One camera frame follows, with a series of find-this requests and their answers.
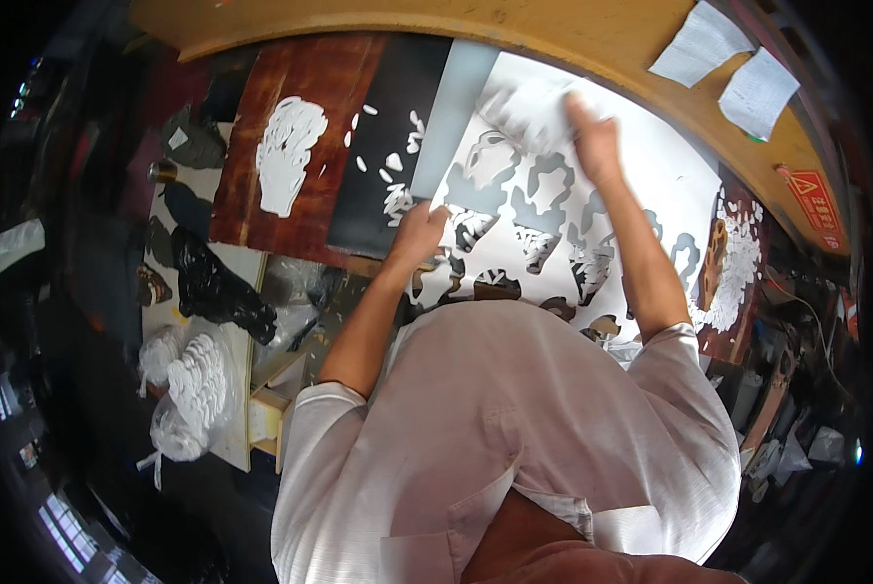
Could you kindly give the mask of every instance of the man's right hand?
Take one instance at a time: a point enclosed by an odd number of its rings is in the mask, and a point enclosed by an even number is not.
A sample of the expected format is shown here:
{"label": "man's right hand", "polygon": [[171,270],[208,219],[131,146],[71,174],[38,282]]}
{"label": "man's right hand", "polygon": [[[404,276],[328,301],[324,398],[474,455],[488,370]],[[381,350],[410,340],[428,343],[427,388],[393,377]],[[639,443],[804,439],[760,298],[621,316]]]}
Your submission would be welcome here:
{"label": "man's right hand", "polygon": [[614,120],[599,122],[573,91],[564,97],[566,116],[576,130],[576,156],[586,177],[601,189],[623,181],[618,162],[618,129]]}

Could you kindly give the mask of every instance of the stencil sheet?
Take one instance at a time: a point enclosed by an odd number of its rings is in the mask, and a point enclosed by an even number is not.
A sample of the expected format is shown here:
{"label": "stencil sheet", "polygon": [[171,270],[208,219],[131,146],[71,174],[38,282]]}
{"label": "stencil sheet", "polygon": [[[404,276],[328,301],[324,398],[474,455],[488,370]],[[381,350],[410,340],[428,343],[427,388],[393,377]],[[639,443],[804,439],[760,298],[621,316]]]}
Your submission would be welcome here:
{"label": "stencil sheet", "polygon": [[[556,67],[501,53],[486,87],[524,82],[557,83],[564,91],[579,91],[599,116],[617,120],[628,185],[675,260],[687,294],[698,294],[697,275],[721,186],[713,169],[649,111]],[[536,112],[524,112],[531,115]],[[576,308],[570,322],[579,330],[611,315],[620,327],[616,341],[638,335],[637,323],[628,318],[611,224],[572,145],[547,156],[523,153],[473,113],[434,196],[433,206],[439,204],[450,204],[454,211],[441,241],[449,251],[442,261],[462,278],[461,288],[451,296],[470,296],[476,279],[495,282],[503,274],[518,282],[524,301],[541,305],[551,298],[565,299]],[[469,220],[455,220],[464,210]],[[483,217],[482,228],[462,235],[473,215]],[[542,234],[553,236],[552,245]],[[429,281],[442,292],[450,287],[450,273],[440,272],[447,282],[435,277]],[[438,295],[433,292],[424,290],[420,302],[435,303]]]}

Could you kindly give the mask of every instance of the man's left hand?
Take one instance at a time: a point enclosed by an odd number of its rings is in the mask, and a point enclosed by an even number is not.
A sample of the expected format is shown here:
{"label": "man's left hand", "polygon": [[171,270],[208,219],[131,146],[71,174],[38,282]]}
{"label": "man's left hand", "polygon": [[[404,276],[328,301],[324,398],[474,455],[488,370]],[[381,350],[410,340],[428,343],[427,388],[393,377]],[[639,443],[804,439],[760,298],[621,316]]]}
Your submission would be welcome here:
{"label": "man's left hand", "polygon": [[430,202],[424,201],[407,211],[397,228],[388,257],[384,259],[382,271],[393,273],[401,280],[402,286],[407,284],[421,263],[437,252],[443,228],[450,218],[450,211],[445,206],[441,205],[433,212],[429,209]]}

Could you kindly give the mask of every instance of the yellow wooden frame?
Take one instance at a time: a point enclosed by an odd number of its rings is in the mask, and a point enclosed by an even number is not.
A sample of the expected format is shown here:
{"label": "yellow wooden frame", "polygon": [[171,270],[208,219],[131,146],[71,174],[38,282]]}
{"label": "yellow wooden frame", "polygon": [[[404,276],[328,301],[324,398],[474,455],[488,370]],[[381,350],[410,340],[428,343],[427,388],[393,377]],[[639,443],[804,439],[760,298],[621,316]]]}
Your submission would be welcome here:
{"label": "yellow wooden frame", "polygon": [[769,143],[756,143],[719,110],[719,96],[749,55],[736,55],[692,89],[647,72],[692,6],[691,0],[135,0],[131,21],[180,50],[181,60],[281,36],[387,30],[469,38],[592,74],[701,139],[788,235],[848,256],[847,237],[839,237],[838,250],[826,245],[775,170],[783,164],[818,171],[840,208],[793,111],[784,110]]}

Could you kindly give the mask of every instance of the red warning sign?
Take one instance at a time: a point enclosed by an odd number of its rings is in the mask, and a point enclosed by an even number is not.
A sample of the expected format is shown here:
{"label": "red warning sign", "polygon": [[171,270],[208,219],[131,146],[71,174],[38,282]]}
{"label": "red warning sign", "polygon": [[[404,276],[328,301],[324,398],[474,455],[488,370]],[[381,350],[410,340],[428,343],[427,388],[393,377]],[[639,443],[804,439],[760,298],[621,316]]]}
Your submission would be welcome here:
{"label": "red warning sign", "polygon": [[[803,212],[806,218],[809,219],[809,224],[812,225],[813,231],[829,236],[840,236],[842,228],[839,226],[839,220],[836,216],[836,210],[833,209],[832,201],[829,200],[829,193],[826,192],[826,187],[822,182],[822,177],[815,170],[795,170],[790,177],[787,177],[787,185],[793,192],[793,196],[800,202],[803,207]],[[834,237],[824,238],[827,243],[830,241],[838,243]]]}

